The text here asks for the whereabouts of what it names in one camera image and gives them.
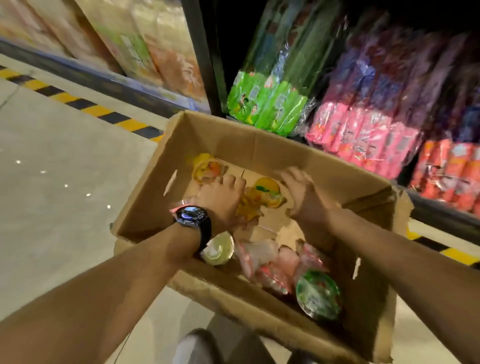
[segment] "forearm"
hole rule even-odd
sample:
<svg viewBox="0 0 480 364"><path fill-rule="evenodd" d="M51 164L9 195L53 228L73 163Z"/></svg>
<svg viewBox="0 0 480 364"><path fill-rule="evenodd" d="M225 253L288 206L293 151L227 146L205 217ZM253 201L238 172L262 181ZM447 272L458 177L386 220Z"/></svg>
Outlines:
<svg viewBox="0 0 480 364"><path fill-rule="evenodd" d="M480 274L349 210L330 214L332 233L382 272L463 363L478 363Z"/></svg>
<svg viewBox="0 0 480 364"><path fill-rule="evenodd" d="M103 363L198 248L178 224L73 278L0 323L5 363Z"/></svg>

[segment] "gray tile floor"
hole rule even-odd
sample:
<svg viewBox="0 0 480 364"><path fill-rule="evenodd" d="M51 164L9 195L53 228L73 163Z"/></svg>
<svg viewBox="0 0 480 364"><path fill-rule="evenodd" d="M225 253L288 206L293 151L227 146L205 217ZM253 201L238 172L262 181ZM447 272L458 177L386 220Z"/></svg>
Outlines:
<svg viewBox="0 0 480 364"><path fill-rule="evenodd" d="M0 64L161 129L167 123L2 55ZM0 319L112 256L115 239L108 225L155 147L0 79ZM480 248L468 242L418 222L410 228L480 256ZM225 356L235 356L242 345L254 345L244 328L165 289L108 363L169 364L178 340L199 327L216 334ZM288 350L262 340L277 363L286 363ZM396 364L457 363L400 299L392 356Z"/></svg>

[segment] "black wristwatch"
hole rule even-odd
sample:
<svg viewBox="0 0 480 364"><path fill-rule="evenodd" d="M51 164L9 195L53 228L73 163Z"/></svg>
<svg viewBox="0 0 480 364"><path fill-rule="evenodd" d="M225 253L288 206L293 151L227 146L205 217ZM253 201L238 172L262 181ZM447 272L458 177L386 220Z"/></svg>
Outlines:
<svg viewBox="0 0 480 364"><path fill-rule="evenodd" d="M181 206L175 211L175 220L182 226L200 229L200 247L197 252L206 248L212 239L212 221L207 211L198 206Z"/></svg>

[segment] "person's left hand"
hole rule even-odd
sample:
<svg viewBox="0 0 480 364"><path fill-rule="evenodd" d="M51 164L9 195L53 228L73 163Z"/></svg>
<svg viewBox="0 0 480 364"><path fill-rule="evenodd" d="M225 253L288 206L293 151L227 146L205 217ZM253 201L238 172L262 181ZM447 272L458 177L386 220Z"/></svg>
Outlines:
<svg viewBox="0 0 480 364"><path fill-rule="evenodd" d="M201 187L197 205L208 212L212 221L212 237L231 231L238 224L235 213L245 185L246 181L242 177L226 174Z"/></svg>

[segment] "hazard floor tape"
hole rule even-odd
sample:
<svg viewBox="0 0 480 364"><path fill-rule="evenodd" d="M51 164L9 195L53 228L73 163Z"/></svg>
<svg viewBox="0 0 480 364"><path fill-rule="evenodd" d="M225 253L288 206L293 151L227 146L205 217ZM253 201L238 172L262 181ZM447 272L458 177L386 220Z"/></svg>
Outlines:
<svg viewBox="0 0 480 364"><path fill-rule="evenodd" d="M86 100L81 97L70 95L64 90L48 85L43 81L37 80L25 74L18 73L10 68L0 65L0 78L13 82L14 84L28 88L35 91L38 94L44 95L50 99L61 102L74 109L80 110L85 114L95 116L96 118L106 121L112 125L119 126L120 128L129 131L131 133L142 136L143 138L158 142L162 136L163 131L153 126L147 125L138 120L132 119L128 116L122 115L118 112L111 111L95 102ZM408 238L414 240L422 245L433 249L440 254L448 256L457 262L466 264L475 269L480 269L480 258L471 256L464 252L461 252L455 248L450 248L447 245L433 241L425 236L421 236L417 233L408 232Z"/></svg>
<svg viewBox="0 0 480 364"><path fill-rule="evenodd" d="M80 110L85 114L95 116L96 118L106 121L112 125L119 126L128 132L137 134L153 142L158 142L163 136L163 131L160 129L122 115L118 112L109 110L101 105L96 104L95 102L70 95L68 92L65 92L58 87L48 85L26 74L18 73L1 65L0 78L28 88L29 90L35 91L38 94L61 102L62 104L68 105L74 109Z"/></svg>
<svg viewBox="0 0 480 364"><path fill-rule="evenodd" d="M407 232L407 237L410 240L414 240L436 252L439 252L442 255L456 260L457 262L480 270L480 258L464 253L458 249L451 248L445 244L436 242L412 231Z"/></svg>

